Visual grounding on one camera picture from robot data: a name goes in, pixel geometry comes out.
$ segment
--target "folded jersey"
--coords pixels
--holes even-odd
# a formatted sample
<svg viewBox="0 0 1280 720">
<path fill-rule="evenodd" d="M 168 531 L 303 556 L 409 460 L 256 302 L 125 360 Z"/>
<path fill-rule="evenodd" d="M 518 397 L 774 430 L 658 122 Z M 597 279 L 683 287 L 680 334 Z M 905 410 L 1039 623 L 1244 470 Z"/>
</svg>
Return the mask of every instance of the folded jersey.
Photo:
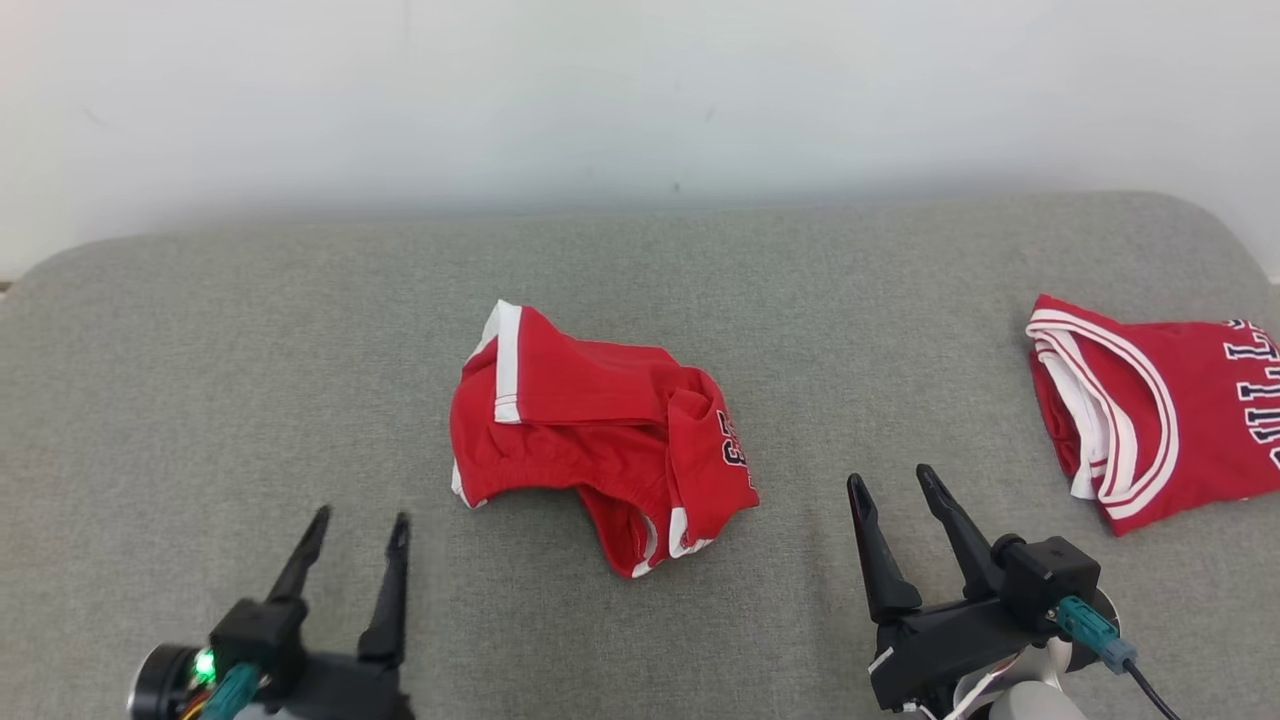
<svg viewBox="0 0 1280 720">
<path fill-rule="evenodd" d="M 1126 325 L 1041 296 L 1027 334 L 1071 495 L 1117 536 L 1280 489 L 1280 351 L 1260 328 Z"/>
</svg>

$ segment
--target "green led light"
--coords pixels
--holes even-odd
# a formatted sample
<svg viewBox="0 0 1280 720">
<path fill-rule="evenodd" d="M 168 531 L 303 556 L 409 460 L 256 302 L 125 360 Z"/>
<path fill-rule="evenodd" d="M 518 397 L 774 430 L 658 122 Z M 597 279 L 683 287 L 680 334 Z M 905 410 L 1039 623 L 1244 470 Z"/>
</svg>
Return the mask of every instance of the green led light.
<svg viewBox="0 0 1280 720">
<path fill-rule="evenodd" d="M 218 666 L 214 664 L 214 651 L 207 647 L 196 653 L 196 661 L 191 666 L 191 674 L 200 684 L 209 684 L 218 679 Z"/>
</svg>

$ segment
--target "printed number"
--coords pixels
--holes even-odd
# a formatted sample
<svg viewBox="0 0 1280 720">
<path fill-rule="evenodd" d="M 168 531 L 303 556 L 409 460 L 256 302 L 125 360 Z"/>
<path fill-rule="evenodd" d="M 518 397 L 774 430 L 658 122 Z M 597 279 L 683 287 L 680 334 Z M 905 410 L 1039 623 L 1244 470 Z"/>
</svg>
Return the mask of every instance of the printed number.
<svg viewBox="0 0 1280 720">
<path fill-rule="evenodd" d="M 733 441 L 724 441 L 724 461 L 730 465 L 746 465 L 746 457 L 742 457 L 742 451 L 733 447 Z"/>
</svg>

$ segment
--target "black cable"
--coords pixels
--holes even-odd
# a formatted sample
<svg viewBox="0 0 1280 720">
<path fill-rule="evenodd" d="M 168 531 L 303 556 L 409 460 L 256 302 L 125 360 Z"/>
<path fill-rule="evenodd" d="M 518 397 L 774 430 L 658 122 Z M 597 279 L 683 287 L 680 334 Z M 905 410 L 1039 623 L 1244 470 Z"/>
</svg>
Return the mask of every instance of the black cable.
<svg viewBox="0 0 1280 720">
<path fill-rule="evenodd" d="M 1147 678 L 1138 670 L 1138 665 L 1135 665 L 1133 660 L 1125 660 L 1124 669 L 1133 675 L 1133 682 L 1138 683 L 1138 687 L 1142 688 L 1142 692 L 1147 693 L 1151 702 L 1156 703 L 1156 710 L 1164 714 L 1165 717 L 1169 717 L 1169 720 L 1183 720 L 1176 712 L 1174 712 L 1172 707 L 1169 707 L 1165 698 L 1160 697 L 1156 688 L 1151 687 L 1151 683 L 1147 682 Z"/>
</svg>

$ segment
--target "gray cushion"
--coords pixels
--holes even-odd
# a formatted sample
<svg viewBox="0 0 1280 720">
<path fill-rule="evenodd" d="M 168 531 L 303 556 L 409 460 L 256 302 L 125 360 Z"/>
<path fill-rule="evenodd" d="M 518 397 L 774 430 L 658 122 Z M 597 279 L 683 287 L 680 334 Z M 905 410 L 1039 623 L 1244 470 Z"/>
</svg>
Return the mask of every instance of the gray cushion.
<svg viewBox="0 0 1280 720">
<path fill-rule="evenodd" d="M 355 647 L 412 512 L 420 717 L 879 717 L 842 483 L 867 478 L 909 578 L 951 600 L 927 461 L 989 538 L 1062 534 L 1097 557 L 1184 717 L 1274 716 L 1280 496 L 1111 537 L 1041 424 L 1023 336 L 1039 292 L 1280 328 L 1216 219 L 1140 193 L 259 227 L 60 255 L 0 302 L 5 712 L 118 716 L 141 657 L 265 594 L 330 502 L 305 638 Z M 572 493 L 463 507 L 449 400 L 498 297 L 710 372 L 763 506 L 636 582 Z M 1068 691 L 1092 717 L 1155 716 L 1105 669 Z"/>
</svg>

